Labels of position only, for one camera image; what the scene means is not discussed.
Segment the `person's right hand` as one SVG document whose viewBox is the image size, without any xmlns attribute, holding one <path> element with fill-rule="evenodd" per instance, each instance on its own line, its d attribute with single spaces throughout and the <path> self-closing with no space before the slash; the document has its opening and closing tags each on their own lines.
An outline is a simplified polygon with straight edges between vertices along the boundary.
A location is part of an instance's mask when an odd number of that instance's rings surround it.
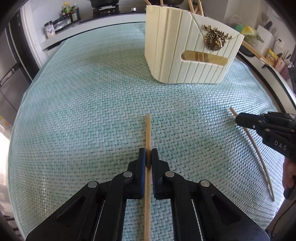
<svg viewBox="0 0 296 241">
<path fill-rule="evenodd" d="M 282 184 L 284 189 L 293 188 L 295 181 L 294 176 L 296 175 L 296 165 L 290 159 L 285 157 L 285 161 L 283 163 L 283 176 L 282 176 Z"/>
</svg>

